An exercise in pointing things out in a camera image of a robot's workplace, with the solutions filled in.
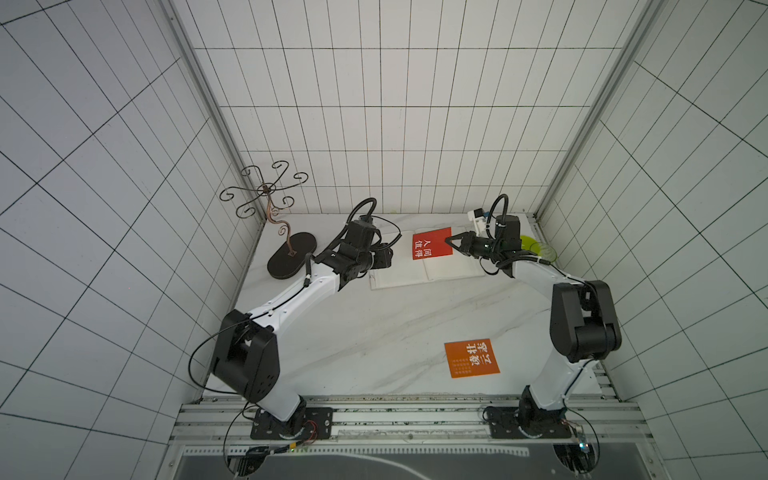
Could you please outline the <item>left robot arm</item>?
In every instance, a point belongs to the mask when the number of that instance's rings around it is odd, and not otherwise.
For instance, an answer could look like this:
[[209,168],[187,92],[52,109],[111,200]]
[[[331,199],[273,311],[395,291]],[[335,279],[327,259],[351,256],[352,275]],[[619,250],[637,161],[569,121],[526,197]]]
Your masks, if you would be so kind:
[[324,250],[305,256],[299,280],[259,307],[231,311],[216,336],[212,374],[292,435],[302,428],[306,401],[280,379],[280,338],[293,323],[351,281],[392,265],[393,247],[402,232],[385,241],[374,224],[377,218],[365,214],[347,221]]

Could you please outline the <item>red card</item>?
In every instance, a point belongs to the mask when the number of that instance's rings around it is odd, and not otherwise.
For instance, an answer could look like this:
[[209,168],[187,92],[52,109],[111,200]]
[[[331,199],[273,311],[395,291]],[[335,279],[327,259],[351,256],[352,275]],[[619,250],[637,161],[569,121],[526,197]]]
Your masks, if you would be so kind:
[[451,256],[453,248],[447,239],[452,235],[451,227],[414,233],[412,236],[412,259],[425,260]]

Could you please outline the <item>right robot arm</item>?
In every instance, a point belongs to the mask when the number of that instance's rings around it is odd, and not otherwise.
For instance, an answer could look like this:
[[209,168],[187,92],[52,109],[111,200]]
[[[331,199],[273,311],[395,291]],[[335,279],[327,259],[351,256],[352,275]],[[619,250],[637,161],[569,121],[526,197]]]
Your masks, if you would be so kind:
[[610,287],[603,281],[567,274],[554,262],[523,248],[520,221],[514,215],[497,219],[493,234],[462,232],[445,243],[465,256],[490,261],[500,272],[551,301],[552,351],[539,376],[522,393],[517,422],[532,430],[562,419],[579,380],[597,361],[621,347]]

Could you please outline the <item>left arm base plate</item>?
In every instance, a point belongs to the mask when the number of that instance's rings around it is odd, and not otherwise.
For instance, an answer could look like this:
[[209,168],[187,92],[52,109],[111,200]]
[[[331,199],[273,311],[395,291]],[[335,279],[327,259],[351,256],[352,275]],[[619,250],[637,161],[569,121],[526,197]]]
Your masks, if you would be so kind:
[[264,409],[253,416],[250,438],[265,441],[326,440],[331,436],[334,410],[329,407],[300,407],[286,422]]

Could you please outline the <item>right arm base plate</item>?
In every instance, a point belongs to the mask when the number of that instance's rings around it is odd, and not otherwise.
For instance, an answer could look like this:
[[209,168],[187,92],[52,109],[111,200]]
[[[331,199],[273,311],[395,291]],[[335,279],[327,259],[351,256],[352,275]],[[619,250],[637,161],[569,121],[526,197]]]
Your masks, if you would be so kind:
[[542,410],[535,406],[487,406],[482,412],[493,439],[559,440],[572,432],[564,421],[565,410]]

